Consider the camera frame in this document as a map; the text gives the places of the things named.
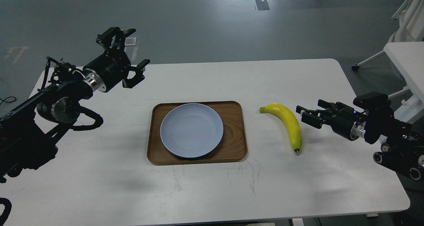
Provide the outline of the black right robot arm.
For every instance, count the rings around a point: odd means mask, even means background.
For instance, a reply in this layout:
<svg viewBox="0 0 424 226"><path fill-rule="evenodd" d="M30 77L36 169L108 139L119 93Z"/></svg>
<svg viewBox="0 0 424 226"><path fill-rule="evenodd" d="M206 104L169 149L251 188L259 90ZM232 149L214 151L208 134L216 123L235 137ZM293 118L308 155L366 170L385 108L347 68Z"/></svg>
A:
<svg viewBox="0 0 424 226"><path fill-rule="evenodd" d="M302 122L317 129L329 125L335 134L350 141L363 138L366 143L374 144L380 136L385 136L373 160L414 181L422 181L423 136L413 132L411 124L395 119L388 95L370 92L356 97L353 104L362 111L342 102L319 99L319 110L297 106L296 112Z"/></svg>

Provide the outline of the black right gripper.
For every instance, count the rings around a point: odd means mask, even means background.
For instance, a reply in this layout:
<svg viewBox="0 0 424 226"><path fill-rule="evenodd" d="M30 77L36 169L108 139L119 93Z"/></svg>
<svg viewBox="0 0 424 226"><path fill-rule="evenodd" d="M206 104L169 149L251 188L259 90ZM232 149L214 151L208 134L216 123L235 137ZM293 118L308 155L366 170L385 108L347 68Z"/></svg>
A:
<svg viewBox="0 0 424 226"><path fill-rule="evenodd" d="M301 106L296 107L296 113L301 115L301 121L316 129L321 129L326 121L328 112L337 112L332 116L327 124L330 125L334 133L354 141L363 138L365 134L366 115L352 108L347 108L341 102L327 102L319 99L318 107L322 110L308 110Z"/></svg>

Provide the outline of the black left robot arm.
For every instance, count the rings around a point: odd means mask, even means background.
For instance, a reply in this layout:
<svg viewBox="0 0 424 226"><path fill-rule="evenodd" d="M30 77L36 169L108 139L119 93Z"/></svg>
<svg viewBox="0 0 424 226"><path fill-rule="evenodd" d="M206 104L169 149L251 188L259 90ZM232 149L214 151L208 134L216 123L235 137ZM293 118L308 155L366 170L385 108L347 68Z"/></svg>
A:
<svg viewBox="0 0 424 226"><path fill-rule="evenodd" d="M1 183L22 170L37 170L56 157L58 141L69 131L99 128L104 120L81 100L109 92L117 84L133 88L144 80L150 60L133 66L125 51L135 29L110 27L97 35L104 52L83 68L47 57L41 88L1 117Z"/></svg>

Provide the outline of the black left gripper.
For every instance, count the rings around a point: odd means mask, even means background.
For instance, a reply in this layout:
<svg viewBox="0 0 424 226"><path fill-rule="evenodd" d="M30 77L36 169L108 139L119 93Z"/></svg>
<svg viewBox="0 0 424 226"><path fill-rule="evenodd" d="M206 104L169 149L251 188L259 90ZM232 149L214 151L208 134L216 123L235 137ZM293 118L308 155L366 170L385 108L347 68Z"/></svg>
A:
<svg viewBox="0 0 424 226"><path fill-rule="evenodd" d="M143 60L132 66L124 52L126 38L135 32L134 28L121 30L119 27L110 27L97 35L96 43L104 49L104 53L83 67L83 81L89 84L93 91L109 92L121 81L124 88L133 88L144 80L145 67L150 60ZM128 78L130 72L133 72L134 76Z"/></svg>

